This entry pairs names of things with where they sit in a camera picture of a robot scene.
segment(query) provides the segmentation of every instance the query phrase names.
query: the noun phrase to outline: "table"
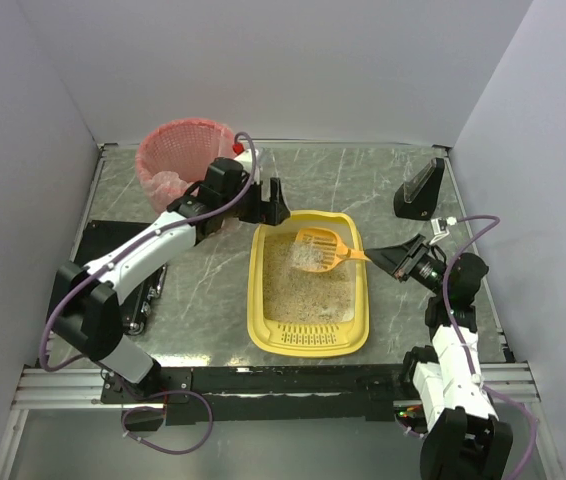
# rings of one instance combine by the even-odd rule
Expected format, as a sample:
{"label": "table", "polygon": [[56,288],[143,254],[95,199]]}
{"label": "table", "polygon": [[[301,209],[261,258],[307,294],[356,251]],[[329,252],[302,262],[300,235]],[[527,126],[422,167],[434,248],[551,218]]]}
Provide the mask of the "table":
{"label": "table", "polygon": [[[365,247],[403,243],[417,233],[431,237],[429,222],[394,216],[394,192],[443,149],[401,145],[262,143],[263,178],[279,176],[291,209],[344,212]],[[89,220],[152,222],[156,213],[134,172],[133,147],[107,146],[89,205]],[[449,162],[437,216],[463,215]],[[370,335],[359,351],[304,359],[260,350],[247,333],[247,282],[255,226],[238,224],[169,262],[165,288],[153,302],[145,333],[132,337],[164,366],[345,365],[400,363],[405,352],[429,343],[424,312],[431,293],[415,281],[399,283],[368,265]],[[465,226],[440,242],[448,256],[469,238]],[[505,361],[502,332],[484,282],[475,301],[481,362]],[[55,338],[52,364],[72,348]],[[87,360],[74,367],[90,367]]]}

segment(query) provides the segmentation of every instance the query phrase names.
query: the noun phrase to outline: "gray marble table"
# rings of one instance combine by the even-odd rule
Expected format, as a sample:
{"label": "gray marble table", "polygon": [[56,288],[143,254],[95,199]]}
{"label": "gray marble table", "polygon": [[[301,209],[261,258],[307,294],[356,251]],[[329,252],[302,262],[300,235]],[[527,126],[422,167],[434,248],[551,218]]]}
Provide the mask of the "gray marble table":
{"label": "gray marble table", "polygon": [[[365,247],[402,243],[417,233],[431,236],[429,222],[398,219],[394,192],[443,150],[394,146],[264,144],[264,178],[283,180],[291,209],[345,212],[356,223]],[[89,218],[152,222],[156,214],[134,173],[133,148],[112,147],[105,160]],[[437,215],[461,216],[451,174],[446,171]],[[304,359],[260,350],[247,332],[247,282],[255,226],[239,224],[207,239],[168,265],[163,296],[155,301],[148,328],[133,340],[165,366],[328,365],[399,363],[415,345],[429,343],[423,323],[430,292],[414,281],[398,283],[367,268],[370,335],[357,352],[342,357]],[[453,230],[440,245],[448,256],[467,240],[466,228]],[[503,362],[491,302],[482,288],[475,305],[482,362]],[[52,362],[67,358],[71,348],[55,338]],[[73,366],[85,367],[87,361]]]}

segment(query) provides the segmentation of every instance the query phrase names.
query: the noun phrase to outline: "slotted scoop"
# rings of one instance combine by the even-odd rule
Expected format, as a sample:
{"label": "slotted scoop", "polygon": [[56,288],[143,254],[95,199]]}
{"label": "slotted scoop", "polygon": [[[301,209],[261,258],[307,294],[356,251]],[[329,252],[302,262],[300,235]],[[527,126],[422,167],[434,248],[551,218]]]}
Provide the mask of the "slotted scoop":
{"label": "slotted scoop", "polygon": [[302,228],[296,234],[292,265],[306,272],[329,272],[345,260],[367,260],[362,250],[353,250],[326,228]]}

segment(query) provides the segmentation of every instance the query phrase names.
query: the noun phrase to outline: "pink mesh basket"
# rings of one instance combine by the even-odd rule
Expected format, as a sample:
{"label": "pink mesh basket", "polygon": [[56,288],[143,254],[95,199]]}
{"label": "pink mesh basket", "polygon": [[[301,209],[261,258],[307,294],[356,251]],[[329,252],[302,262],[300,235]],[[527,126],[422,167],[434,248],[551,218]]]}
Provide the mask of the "pink mesh basket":
{"label": "pink mesh basket", "polygon": [[196,180],[216,157],[234,158],[234,134],[226,125],[184,118],[161,125],[136,152],[136,176],[157,213]]}

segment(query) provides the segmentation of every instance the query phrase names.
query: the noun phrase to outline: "yellow tray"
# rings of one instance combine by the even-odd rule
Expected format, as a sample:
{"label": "yellow tray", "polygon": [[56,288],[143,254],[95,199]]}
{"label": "yellow tray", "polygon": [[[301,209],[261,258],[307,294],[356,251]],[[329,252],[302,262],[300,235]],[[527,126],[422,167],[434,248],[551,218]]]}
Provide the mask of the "yellow tray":
{"label": "yellow tray", "polygon": [[277,227],[260,225],[254,233],[247,295],[247,329],[261,349],[293,357],[334,357],[357,351],[370,332],[365,262],[347,262],[339,268],[353,270],[354,316],[326,324],[295,324],[269,320],[263,315],[263,250],[265,237],[297,232],[302,227],[329,228],[347,245],[363,250],[361,236],[352,219],[343,213],[297,210]]}

